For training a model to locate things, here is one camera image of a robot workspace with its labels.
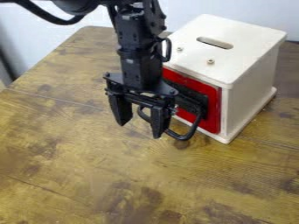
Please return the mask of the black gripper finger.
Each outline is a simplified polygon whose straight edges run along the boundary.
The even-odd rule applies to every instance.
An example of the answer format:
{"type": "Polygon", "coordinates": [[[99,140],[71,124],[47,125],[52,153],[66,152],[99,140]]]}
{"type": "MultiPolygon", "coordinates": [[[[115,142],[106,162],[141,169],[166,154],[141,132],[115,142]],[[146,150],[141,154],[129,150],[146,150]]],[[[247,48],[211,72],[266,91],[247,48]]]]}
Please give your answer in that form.
{"type": "Polygon", "coordinates": [[[117,119],[117,123],[125,126],[134,117],[133,103],[123,96],[111,95],[109,97],[110,107],[117,119]]]}
{"type": "Polygon", "coordinates": [[[154,138],[159,138],[170,126],[170,113],[163,107],[151,109],[151,127],[154,138]]]}

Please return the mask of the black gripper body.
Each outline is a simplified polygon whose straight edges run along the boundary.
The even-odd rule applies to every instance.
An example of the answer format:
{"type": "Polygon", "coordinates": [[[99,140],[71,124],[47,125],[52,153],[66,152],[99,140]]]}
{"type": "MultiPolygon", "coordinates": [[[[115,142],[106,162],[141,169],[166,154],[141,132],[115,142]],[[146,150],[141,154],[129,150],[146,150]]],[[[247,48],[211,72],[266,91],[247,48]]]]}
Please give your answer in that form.
{"type": "Polygon", "coordinates": [[[107,73],[107,96],[119,95],[137,105],[147,103],[138,91],[170,96],[163,78],[163,63],[173,54],[173,42],[162,38],[162,31],[153,31],[157,22],[146,22],[143,17],[115,17],[118,56],[122,74],[107,73]]]}

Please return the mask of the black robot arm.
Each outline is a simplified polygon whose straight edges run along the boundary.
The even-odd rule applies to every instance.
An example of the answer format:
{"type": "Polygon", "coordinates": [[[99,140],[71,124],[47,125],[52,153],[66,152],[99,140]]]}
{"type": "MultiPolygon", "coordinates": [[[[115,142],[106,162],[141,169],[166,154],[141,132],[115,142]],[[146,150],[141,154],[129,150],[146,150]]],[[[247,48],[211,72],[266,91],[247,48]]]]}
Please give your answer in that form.
{"type": "Polygon", "coordinates": [[[18,4],[35,16],[56,25],[77,24],[98,7],[107,9],[114,25],[122,72],[106,73],[106,94],[119,125],[126,125],[133,117],[133,106],[149,108],[150,122],[155,138],[169,134],[173,116],[177,112],[175,96],[179,91],[163,78],[163,63],[173,56],[173,42],[162,36],[166,30],[166,15],[159,0],[50,0],[71,15],[71,19],[54,16],[32,0],[0,0],[0,4],[18,4]]]}

